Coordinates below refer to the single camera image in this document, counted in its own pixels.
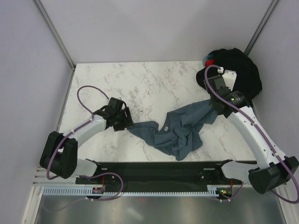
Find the grey-blue t shirt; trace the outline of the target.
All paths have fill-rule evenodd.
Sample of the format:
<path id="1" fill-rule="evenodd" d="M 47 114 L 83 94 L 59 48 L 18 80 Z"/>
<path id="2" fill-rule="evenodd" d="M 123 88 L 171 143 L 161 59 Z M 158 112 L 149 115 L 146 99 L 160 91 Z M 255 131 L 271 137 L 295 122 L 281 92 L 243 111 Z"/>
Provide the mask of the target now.
<path id="1" fill-rule="evenodd" d="M 128 130 L 147 145 L 182 161 L 203 145 L 199 132 L 205 124 L 213 124 L 216 118 L 217 112 L 209 100 L 203 100 L 168 112 L 161 129 L 157 122 L 146 121 L 135 123 Z"/>

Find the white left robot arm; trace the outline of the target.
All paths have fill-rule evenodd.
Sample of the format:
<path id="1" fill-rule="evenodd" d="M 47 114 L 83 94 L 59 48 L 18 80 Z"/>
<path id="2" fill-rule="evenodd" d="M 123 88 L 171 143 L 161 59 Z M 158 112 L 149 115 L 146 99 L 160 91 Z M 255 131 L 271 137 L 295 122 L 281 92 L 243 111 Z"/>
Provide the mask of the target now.
<path id="1" fill-rule="evenodd" d="M 122 131 L 132 126 L 131 113 L 127 104 L 119 99 L 110 98 L 107 105 L 91 113 L 91 116 L 78 126 L 59 133 L 48 135 L 40 166 L 47 170 L 47 178 L 68 179 L 73 175 L 86 176 L 91 183 L 99 183 L 103 173 L 95 162 L 78 158 L 78 149 L 96 134 L 112 127 Z"/>

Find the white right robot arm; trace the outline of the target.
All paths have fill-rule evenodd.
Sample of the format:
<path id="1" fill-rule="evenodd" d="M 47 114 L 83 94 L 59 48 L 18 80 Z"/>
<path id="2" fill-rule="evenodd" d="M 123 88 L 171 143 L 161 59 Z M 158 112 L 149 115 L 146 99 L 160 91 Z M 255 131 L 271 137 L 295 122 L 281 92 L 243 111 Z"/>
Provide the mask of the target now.
<path id="1" fill-rule="evenodd" d="M 214 171 L 218 183 L 236 179 L 252 185 L 259 194 L 273 191 L 294 177 L 299 167 L 296 157 L 288 157 L 271 140 L 255 118 L 253 109 L 239 91 L 231 91 L 221 75 L 205 78 L 210 94 L 210 105 L 225 116 L 239 131 L 251 149 L 256 163 L 248 164 L 226 160 Z"/>

